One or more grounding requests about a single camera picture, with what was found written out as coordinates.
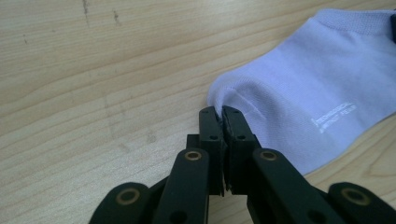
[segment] white sock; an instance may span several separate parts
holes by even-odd
[[[303,175],[396,111],[392,10],[325,9],[286,41],[213,83],[207,103],[241,110],[263,147]]]

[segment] sock cuff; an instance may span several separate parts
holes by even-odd
[[[362,35],[390,35],[390,16],[395,10],[351,11],[323,9],[312,19],[332,29]]]

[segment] table surface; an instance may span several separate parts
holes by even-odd
[[[388,1],[0,2],[0,222],[87,223],[115,186],[169,175],[221,73],[273,49],[325,7]],[[396,207],[396,116],[306,176]],[[251,223],[243,196],[209,223]]]

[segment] wooden table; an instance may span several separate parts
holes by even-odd
[[[317,10],[384,1],[0,2],[0,221],[87,223],[115,186],[167,176],[221,73],[274,48]],[[307,176],[396,207],[396,117]],[[209,223],[250,223],[210,197]]]

